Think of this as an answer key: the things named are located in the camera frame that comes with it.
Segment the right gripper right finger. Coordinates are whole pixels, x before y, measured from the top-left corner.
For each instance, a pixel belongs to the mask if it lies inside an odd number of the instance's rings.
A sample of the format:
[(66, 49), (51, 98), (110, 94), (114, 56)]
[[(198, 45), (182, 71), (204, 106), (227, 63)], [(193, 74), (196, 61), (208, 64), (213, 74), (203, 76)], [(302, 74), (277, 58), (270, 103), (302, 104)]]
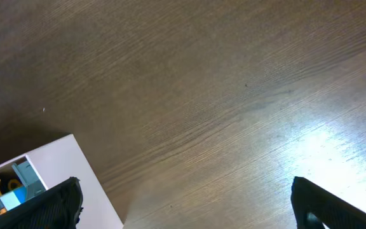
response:
[(291, 203), (298, 229), (366, 228), (366, 213), (304, 177), (294, 177)]

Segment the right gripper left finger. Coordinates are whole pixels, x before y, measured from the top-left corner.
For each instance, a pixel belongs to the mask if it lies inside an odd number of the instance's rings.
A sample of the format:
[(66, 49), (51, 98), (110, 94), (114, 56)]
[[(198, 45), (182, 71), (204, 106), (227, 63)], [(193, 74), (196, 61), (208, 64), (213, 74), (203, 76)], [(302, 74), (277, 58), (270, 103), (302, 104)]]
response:
[(0, 215), (0, 229), (76, 229), (82, 204), (79, 179), (70, 177)]

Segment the yellow grey toy dump truck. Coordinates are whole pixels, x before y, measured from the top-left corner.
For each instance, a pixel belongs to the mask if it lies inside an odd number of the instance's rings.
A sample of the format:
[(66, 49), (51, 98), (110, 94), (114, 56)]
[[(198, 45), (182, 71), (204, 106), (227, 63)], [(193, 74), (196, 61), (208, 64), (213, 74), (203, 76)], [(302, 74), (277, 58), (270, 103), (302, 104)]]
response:
[(25, 188), (26, 200), (46, 191), (46, 188), (28, 161), (12, 163), (0, 171), (0, 192), (2, 194), (21, 187)]

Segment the colourful two-by-two puzzle cube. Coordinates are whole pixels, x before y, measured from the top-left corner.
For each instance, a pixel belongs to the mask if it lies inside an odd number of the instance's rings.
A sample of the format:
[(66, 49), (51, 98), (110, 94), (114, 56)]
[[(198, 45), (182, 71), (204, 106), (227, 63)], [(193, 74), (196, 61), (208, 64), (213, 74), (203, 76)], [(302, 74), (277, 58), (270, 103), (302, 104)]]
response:
[(4, 208), (7, 211), (10, 211), (26, 201), (26, 187), (21, 186), (9, 191), (8, 193), (2, 195), (0, 200), (4, 205)]

